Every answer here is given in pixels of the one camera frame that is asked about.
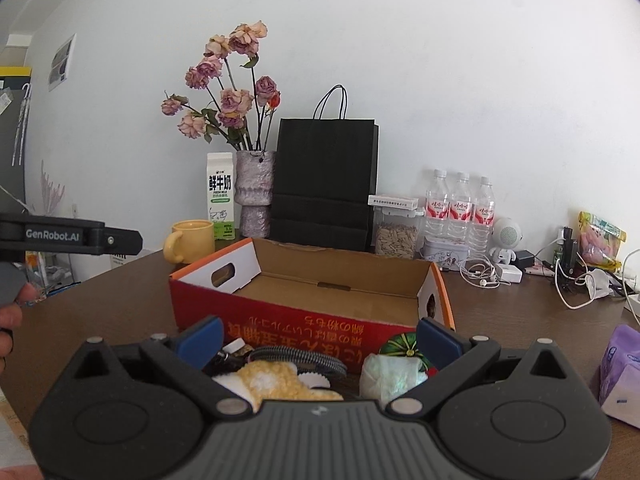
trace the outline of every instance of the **pumpkin illustration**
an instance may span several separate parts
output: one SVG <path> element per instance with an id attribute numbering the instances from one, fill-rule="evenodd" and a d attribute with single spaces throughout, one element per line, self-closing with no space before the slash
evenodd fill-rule
<path id="1" fill-rule="evenodd" d="M 418 350 L 418 343 L 415 340 L 415 332 L 403 332 L 390 338 L 380 347 L 378 352 L 382 355 L 394 357 L 417 357 L 422 361 L 421 372 L 433 368 L 428 359 Z"/>

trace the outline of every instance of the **finger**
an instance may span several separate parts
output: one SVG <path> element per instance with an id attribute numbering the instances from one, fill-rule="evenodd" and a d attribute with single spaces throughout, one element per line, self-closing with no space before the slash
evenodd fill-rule
<path id="1" fill-rule="evenodd" d="M 11 353 L 11 348 L 14 347 L 14 340 L 11 336 L 0 332 L 0 358 L 7 357 Z"/>
<path id="2" fill-rule="evenodd" d="M 42 480 L 42 473 L 36 465 L 24 465 L 0 469 L 0 480 Z"/>
<path id="3" fill-rule="evenodd" d="M 0 308 L 0 328 L 13 330 L 22 324 L 22 309 L 16 304 Z"/>
<path id="4" fill-rule="evenodd" d="M 18 297 L 16 299 L 18 303 L 27 303 L 28 301 L 36 301 L 38 299 L 38 296 L 39 294 L 35 287 L 31 285 L 31 283 L 27 283 L 22 288 L 20 294 L 18 294 Z"/>

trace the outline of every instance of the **wooden table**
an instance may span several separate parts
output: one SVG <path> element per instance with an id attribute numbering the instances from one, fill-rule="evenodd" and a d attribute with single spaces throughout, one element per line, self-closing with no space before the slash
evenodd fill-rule
<path id="1" fill-rule="evenodd" d="M 54 380 L 92 335 L 110 344 L 176 333 L 167 276 L 173 266 L 161 253 L 135 260 L 27 310 L 15 333 L 15 351 L 0 384 L 25 426 Z M 524 276 L 519 285 L 479 290 L 459 275 L 444 274 L 456 327 L 465 336 L 488 335 L 505 347 L 523 348 L 541 336 L 556 340 L 592 390 L 613 329 L 635 321 L 621 300 L 565 308 L 546 278 Z M 579 304 L 584 295 L 568 298 Z M 613 441 L 599 480 L 636 480 L 640 430 L 612 421 Z"/>

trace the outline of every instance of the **mug handle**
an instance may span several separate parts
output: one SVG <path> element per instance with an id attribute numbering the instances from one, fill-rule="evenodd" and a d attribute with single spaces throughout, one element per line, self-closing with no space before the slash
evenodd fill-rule
<path id="1" fill-rule="evenodd" d="M 171 233 L 164 241 L 162 254 L 170 264 L 180 264 L 184 260 L 184 256 L 175 253 L 175 244 L 180 238 L 182 238 L 182 231 L 176 231 Z"/>

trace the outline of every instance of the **blue gripper pad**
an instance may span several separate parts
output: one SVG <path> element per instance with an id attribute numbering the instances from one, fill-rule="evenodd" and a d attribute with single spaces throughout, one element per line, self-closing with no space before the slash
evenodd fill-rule
<path id="1" fill-rule="evenodd" d="M 462 356 L 465 349 L 455 332 L 431 319 L 421 319 L 415 329 L 418 350 L 437 370 Z"/>
<path id="2" fill-rule="evenodd" d="M 220 351 L 224 339 L 222 320 L 209 316 L 174 339 L 175 353 L 197 370 L 202 370 Z"/>

